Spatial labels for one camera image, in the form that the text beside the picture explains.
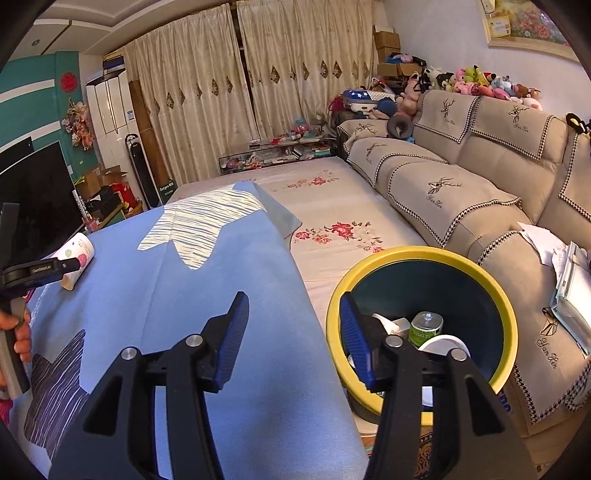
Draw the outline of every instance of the metal screw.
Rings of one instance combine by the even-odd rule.
[[[121,358],[123,360],[131,360],[131,359],[135,358],[135,356],[137,354],[138,354],[138,351],[135,348],[130,346],[121,352]]]
[[[454,348],[452,350],[452,358],[454,360],[457,360],[458,362],[463,362],[464,360],[466,360],[468,358],[467,353],[460,349],[460,348]]]
[[[203,337],[201,335],[191,335],[185,340],[188,346],[196,347],[203,343]]]
[[[392,348],[400,348],[402,347],[402,338],[396,335],[388,335],[386,337],[386,345]]]

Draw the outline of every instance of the sofa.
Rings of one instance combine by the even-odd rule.
[[[427,244],[474,261],[505,290],[519,338],[500,397],[543,476],[589,411],[591,359],[544,311],[556,275],[520,224],[591,249],[589,139],[517,103],[440,90],[421,95],[413,123],[414,144],[387,138],[386,121],[344,122],[345,160]]]

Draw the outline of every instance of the stack of papers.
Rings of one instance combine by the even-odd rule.
[[[539,253],[542,264],[556,272],[550,308],[577,341],[585,355],[591,352],[591,273],[589,256],[575,243],[567,247],[550,231],[519,224],[521,235]]]

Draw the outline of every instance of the beige curtain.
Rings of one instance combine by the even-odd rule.
[[[263,136],[326,120],[335,96],[369,83],[374,0],[243,0],[238,18]]]
[[[219,175],[220,156],[259,137],[228,4],[143,35],[124,57],[177,184]]]

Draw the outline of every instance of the ceiling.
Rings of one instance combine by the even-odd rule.
[[[225,2],[57,0],[35,21],[11,60],[62,50],[106,55],[165,23],[222,3]]]

